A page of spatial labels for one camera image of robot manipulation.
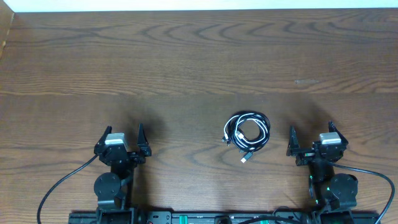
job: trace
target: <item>black cable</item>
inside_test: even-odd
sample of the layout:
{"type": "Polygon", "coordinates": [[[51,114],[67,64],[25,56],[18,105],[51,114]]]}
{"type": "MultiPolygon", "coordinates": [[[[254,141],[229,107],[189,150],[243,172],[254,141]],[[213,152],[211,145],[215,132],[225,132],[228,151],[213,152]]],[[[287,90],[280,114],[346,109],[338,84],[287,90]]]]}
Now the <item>black cable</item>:
{"type": "Polygon", "coordinates": [[[258,218],[252,218],[250,220],[240,222],[238,224],[250,224],[250,223],[255,223],[259,221],[281,221],[281,222],[286,222],[286,223],[292,223],[292,224],[302,224],[299,221],[291,220],[289,218],[282,218],[282,217],[275,217],[275,216],[268,216],[268,215],[262,215],[258,218]]]}
{"type": "Polygon", "coordinates": [[[278,211],[279,209],[281,209],[281,208],[287,208],[287,209],[289,209],[289,210],[293,213],[294,217],[295,217],[297,220],[300,220],[299,217],[293,212],[293,210],[292,210],[291,208],[289,208],[288,206],[285,206],[285,205],[279,206],[277,209],[275,209],[275,211],[272,212],[272,215],[273,215],[273,216],[276,216],[277,211],[278,211]]]}
{"type": "Polygon", "coordinates": [[[37,223],[41,224],[41,220],[40,220],[40,213],[42,211],[43,205],[45,200],[47,199],[47,197],[51,194],[51,192],[58,186],[60,185],[64,180],[68,179],[71,175],[76,174],[77,172],[81,171],[84,167],[88,166],[88,164],[90,164],[91,162],[93,162],[98,155],[95,155],[94,157],[92,157],[89,161],[87,161],[85,164],[83,164],[81,167],[77,168],[76,170],[74,170],[73,172],[71,172],[70,174],[66,175],[65,177],[62,177],[62,179],[58,180],[58,182],[56,184],[54,184],[54,186],[52,186],[52,188],[44,195],[44,198],[42,199],[42,201],[40,202],[39,208],[37,209],[37,223]]]}
{"type": "Polygon", "coordinates": [[[390,186],[391,186],[390,198],[389,198],[386,206],[384,207],[383,211],[380,213],[379,218],[377,218],[377,220],[374,222],[374,224],[378,224],[380,222],[381,218],[384,216],[384,214],[386,214],[388,208],[390,207],[390,205],[392,203],[392,199],[394,199],[394,195],[396,193],[396,188],[395,188],[394,183],[392,182],[392,180],[390,178],[388,178],[386,175],[380,174],[378,172],[374,172],[374,171],[370,171],[370,170],[364,170],[364,169],[358,169],[358,168],[353,168],[353,167],[348,167],[348,166],[343,166],[343,165],[335,164],[334,162],[329,162],[329,161],[326,161],[326,162],[329,165],[337,167],[337,168],[348,169],[348,170],[352,170],[352,171],[356,171],[356,172],[363,172],[365,174],[376,175],[378,177],[382,177],[383,179],[385,179],[386,181],[388,181],[390,183],[390,186]]]}
{"type": "Polygon", "coordinates": [[[223,142],[229,145],[231,142],[239,148],[240,152],[246,155],[241,159],[246,162],[254,152],[263,148],[270,136],[271,124],[266,115],[253,111],[244,111],[234,114],[224,126],[223,142]],[[246,121],[253,121],[259,127],[259,135],[257,138],[248,140],[243,131],[239,128],[246,121]]]}

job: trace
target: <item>tabletop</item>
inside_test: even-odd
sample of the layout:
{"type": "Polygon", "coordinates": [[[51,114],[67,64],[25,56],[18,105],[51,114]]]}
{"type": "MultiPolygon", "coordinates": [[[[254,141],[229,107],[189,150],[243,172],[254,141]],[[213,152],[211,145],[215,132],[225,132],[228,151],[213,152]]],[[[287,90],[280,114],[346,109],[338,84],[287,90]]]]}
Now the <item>tabletop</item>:
{"type": "MultiPolygon", "coordinates": [[[[42,197],[93,156],[107,125],[153,156],[132,202],[175,211],[305,208],[308,167],[286,156],[329,120],[349,141],[338,162],[398,184],[398,10],[323,9],[16,14],[0,60],[0,222],[34,223],[42,197]],[[271,122],[242,164],[223,127],[240,110],[271,122]]],[[[253,126],[247,126],[251,132],[253,126]]],[[[95,210],[94,161],[59,185],[43,223],[95,210]]],[[[359,180],[355,210],[381,212],[388,183],[359,180]]],[[[393,202],[383,223],[396,223],[393,202]]]]}

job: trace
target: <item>wooden panel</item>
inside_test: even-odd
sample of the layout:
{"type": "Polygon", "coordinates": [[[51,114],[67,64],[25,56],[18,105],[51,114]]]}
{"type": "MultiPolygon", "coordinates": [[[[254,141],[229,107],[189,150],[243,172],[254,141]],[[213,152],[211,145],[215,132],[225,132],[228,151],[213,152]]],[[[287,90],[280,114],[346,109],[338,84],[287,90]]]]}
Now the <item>wooden panel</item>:
{"type": "MultiPolygon", "coordinates": [[[[397,183],[396,9],[18,14],[0,63],[0,221],[34,223],[46,191],[93,155],[106,125],[154,155],[133,199],[174,210],[303,208],[308,169],[286,157],[332,119],[350,148],[341,164],[397,183]],[[245,164],[221,142],[238,110],[271,121],[245,164]]],[[[43,223],[94,210],[92,165],[60,185],[43,223]]],[[[380,212],[390,188],[365,174],[358,210],[380,212]]],[[[383,223],[398,220],[394,202],[383,223]]]]}
{"type": "Polygon", "coordinates": [[[11,26],[14,12],[0,0],[0,58],[2,55],[3,48],[6,46],[7,35],[11,26]]]}

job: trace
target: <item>wood grain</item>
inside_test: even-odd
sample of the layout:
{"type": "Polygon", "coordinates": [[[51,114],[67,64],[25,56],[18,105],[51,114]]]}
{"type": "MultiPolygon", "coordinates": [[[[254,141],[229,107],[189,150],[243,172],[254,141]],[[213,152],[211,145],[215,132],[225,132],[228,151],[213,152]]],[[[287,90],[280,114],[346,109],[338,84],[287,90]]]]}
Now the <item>wood grain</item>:
{"type": "MultiPolygon", "coordinates": [[[[107,125],[133,146],[144,123],[154,155],[133,202],[174,210],[311,204],[308,169],[286,157],[332,119],[341,164],[398,184],[397,9],[18,14],[0,61],[0,222],[34,223],[46,191],[93,155],[107,125]],[[252,160],[220,139],[238,110],[271,121],[252,160]]],[[[94,210],[99,161],[60,185],[44,223],[94,210]]],[[[387,182],[359,179],[357,210],[380,212],[387,182]]],[[[383,223],[398,221],[394,202],[383,223]]]]}

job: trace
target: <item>cable bundle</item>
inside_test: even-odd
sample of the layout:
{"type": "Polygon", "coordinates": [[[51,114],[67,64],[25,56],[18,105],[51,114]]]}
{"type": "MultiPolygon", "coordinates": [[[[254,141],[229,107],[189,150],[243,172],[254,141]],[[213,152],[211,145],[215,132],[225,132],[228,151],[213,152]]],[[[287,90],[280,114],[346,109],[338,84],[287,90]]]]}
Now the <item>cable bundle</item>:
{"type": "Polygon", "coordinates": [[[269,140],[269,130],[271,124],[266,115],[258,112],[242,112],[232,116],[224,126],[223,142],[229,145],[231,142],[240,149],[240,152],[246,152],[241,162],[246,162],[254,152],[263,148],[269,140]],[[260,130],[257,138],[248,140],[243,131],[239,128],[246,121],[255,122],[260,130]]]}

